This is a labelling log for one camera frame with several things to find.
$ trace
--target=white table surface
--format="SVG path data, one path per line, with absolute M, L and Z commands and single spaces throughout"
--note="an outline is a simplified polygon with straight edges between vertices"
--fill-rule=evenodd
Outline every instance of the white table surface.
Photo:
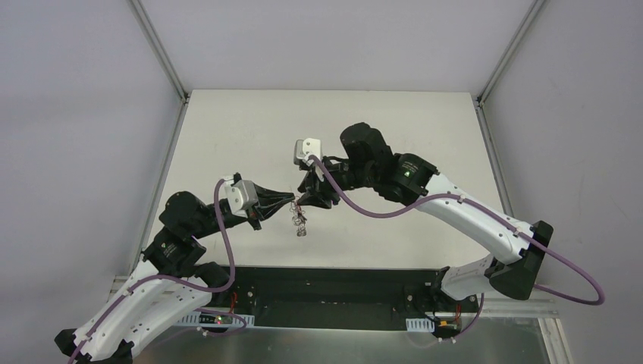
M 195 90 L 149 242 L 162 228 L 158 215 L 172 193 L 186 190 L 212 203 L 214 185 L 234 172 L 271 190 L 296 192 L 304 172 L 292 163 L 295 141 L 321 139 L 324 154 L 345 156 L 340 133 L 361 121 L 378 128 L 394 152 L 423 157 L 466 192 L 501 211 L 468 93 Z M 402 207 L 372 190 L 348 195 L 376 212 Z M 249 224 L 228 230 L 238 265 L 441 268 L 487 254 L 464 234 L 415 210 L 375 220 L 342 202 L 330 211 L 307 206 L 308 235 L 297 237 L 288 208 L 263 221 L 261 231 Z M 200 242 L 208 250 L 200 262 L 227 264 L 220 234 Z

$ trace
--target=metal spring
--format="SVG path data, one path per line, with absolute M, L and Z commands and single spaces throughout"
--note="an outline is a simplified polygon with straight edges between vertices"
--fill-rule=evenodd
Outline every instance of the metal spring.
M 306 235 L 306 221 L 308 220 L 304 216 L 306 212 L 294 201 L 290 203 L 290 212 L 293 213 L 293 225 L 297 226 L 297 236 L 304 237 Z

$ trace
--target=metal frame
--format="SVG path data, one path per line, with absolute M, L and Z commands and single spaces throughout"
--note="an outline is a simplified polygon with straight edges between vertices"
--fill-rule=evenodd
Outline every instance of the metal frame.
M 513 34 L 509 45 L 504 50 L 503 55 L 500 57 L 496 68 L 493 72 L 491 72 L 491 76 L 489 77 L 485 88 L 482 89 L 482 92 L 478 96 L 478 102 L 480 102 L 481 106 L 485 106 L 485 102 L 491 94 L 491 91 L 494 90 L 494 87 L 497 85 L 498 80 L 504 74 L 504 71 L 511 63 L 514 55 L 516 55 L 520 44 L 522 44 L 522 41 L 527 35 L 527 32 L 529 31 L 529 29 L 531 29 L 532 25 L 538 18 L 538 15 L 541 13 L 542 9 L 548 2 L 549 0 L 534 0 L 534 2 L 532 2 L 532 5 L 527 10 L 527 14 L 525 14 L 525 17 L 520 22 L 518 30 Z
M 168 174 L 170 161 L 172 159 L 172 155 L 174 154 L 174 149 L 176 147 L 180 129 L 183 124 L 183 119 L 186 114 L 189 95 L 183 87 L 183 84 L 181 83 L 180 78 L 178 77 L 177 72 L 171 63 L 171 60 L 168 57 L 168 54 L 165 51 L 165 48 L 163 47 L 162 42 L 160 41 L 158 34 L 156 33 L 154 26 L 152 25 L 149 15 L 143 7 L 143 4 L 140 0 L 128 0 L 128 2 L 130 4 L 130 8 L 133 12 L 134 17 L 138 21 L 143 34 L 147 38 L 152 48 L 152 51 L 155 53 L 159 64 L 162 66 L 163 71 L 174 87 L 174 90 L 176 91 L 177 96 L 179 97 L 179 100 L 182 104 L 180 113 L 177 117 L 177 123 L 168 143 L 167 152 L 163 161 L 162 171 L 159 175 L 157 184 L 154 186 L 152 203 L 149 207 L 149 215 L 141 233 L 141 238 L 136 248 L 135 257 L 134 259 L 132 259 L 131 269 L 133 270 L 136 263 L 138 262 L 139 252 L 145 245 L 146 240 L 151 233 L 151 227 L 155 217 L 155 210 L 158 208 L 162 187 L 165 184 L 165 178 Z M 485 102 L 488 99 L 489 95 L 492 93 L 494 87 L 497 85 L 505 70 L 508 68 L 511 60 L 519 49 L 520 44 L 523 42 L 525 35 L 547 3 L 548 0 L 534 0 L 532 2 L 532 5 L 530 6 L 527 14 L 522 19 L 518 30 L 511 39 L 510 44 L 505 49 L 496 68 L 492 72 L 488 82 L 485 85 L 485 88 L 476 98 L 477 102 L 475 103 L 476 114 L 478 115 L 480 128 L 485 140 L 485 146 L 488 151 L 491 168 L 494 173 L 498 192 L 500 194 L 500 200 L 503 205 L 503 210 L 508 215 L 513 215 L 513 209 L 503 177 L 502 164 L 495 147 L 493 135 L 485 117 Z M 115 278 L 110 296 L 118 290 L 118 288 L 125 282 L 126 279 L 127 277 Z M 172 294 L 172 292 L 167 291 L 164 293 L 164 295 L 165 294 Z M 471 316 L 472 314 L 463 313 L 463 315 Z M 555 303 L 547 294 L 535 291 L 532 294 L 532 298 L 530 300 L 518 302 L 503 297 L 500 294 L 490 293 L 485 298 L 485 307 L 483 309 L 482 315 L 486 317 L 502 318 L 537 318 L 541 326 L 544 344 L 547 348 L 550 361 L 552 363 L 573 362 L 572 357 L 569 353 L 569 346 L 566 342 L 566 338 L 560 324 L 560 319 L 558 318 L 558 311 L 556 310 Z
M 170 61 L 168 53 L 165 51 L 165 47 L 163 47 L 163 43 L 161 43 L 161 40 L 152 25 L 152 21 L 149 19 L 149 15 L 147 14 L 145 7 L 143 7 L 140 0 L 128 0 L 127 3 L 129 4 L 130 10 L 136 18 L 136 21 L 138 21 L 143 35 L 149 42 L 152 52 L 154 52 L 156 59 L 158 59 L 159 64 L 163 68 L 165 75 L 172 83 L 172 86 L 181 102 L 185 104 L 187 102 L 188 92 L 185 90 L 185 87 L 183 87 L 177 71 L 174 69 L 172 62 Z

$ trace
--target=gray wall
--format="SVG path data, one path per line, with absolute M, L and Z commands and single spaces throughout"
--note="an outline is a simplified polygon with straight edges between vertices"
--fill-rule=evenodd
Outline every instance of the gray wall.
M 532 0 L 143 3 L 190 90 L 479 93 Z
M 125 1 L 0 4 L 0 361 L 54 345 L 126 273 L 179 103 Z
M 643 2 L 550 2 L 486 107 L 516 214 L 593 274 L 560 302 L 576 362 L 643 362 Z M 543 281 L 594 294 L 548 259 Z

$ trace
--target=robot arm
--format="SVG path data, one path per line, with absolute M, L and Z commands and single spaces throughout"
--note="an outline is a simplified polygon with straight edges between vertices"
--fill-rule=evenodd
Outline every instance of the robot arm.
M 480 243 L 490 253 L 478 262 L 462 267 L 443 268 L 431 284 L 434 293 L 445 293 L 462 300 L 477 293 L 497 290 L 516 300 L 527 300 L 544 254 L 518 237 L 496 219 L 477 209 L 507 220 L 543 245 L 549 244 L 553 228 L 543 221 L 529 224 L 497 212 L 469 196 L 431 163 L 413 154 L 393 154 L 379 130 L 365 123 L 348 127 L 340 136 L 348 158 L 327 157 L 321 142 L 314 139 L 297 141 L 295 163 L 307 171 L 299 191 L 302 206 L 330 209 L 340 201 L 337 192 L 324 178 L 312 156 L 321 160 L 342 190 L 369 187 L 380 196 L 405 206 L 425 196 L 444 195 L 418 205 L 419 211 L 443 220 Z
M 294 200 L 292 193 L 267 190 L 239 174 L 228 178 L 224 189 L 227 198 L 215 203 L 226 228 L 248 222 L 260 230 L 260 221 Z M 189 278 L 191 284 L 210 288 L 229 279 L 215 262 L 196 265 L 205 253 L 197 239 L 221 230 L 214 205 L 206 205 L 192 193 L 175 193 L 159 219 L 164 227 L 143 251 L 126 284 L 87 323 L 63 330 L 55 338 L 62 353 L 81 363 L 132 363 L 147 344 L 186 314 L 225 299 L 227 292 L 193 290 L 178 279 Z M 158 275 L 171 279 L 141 281 Z M 172 295 L 152 305 L 172 286 L 177 286 Z

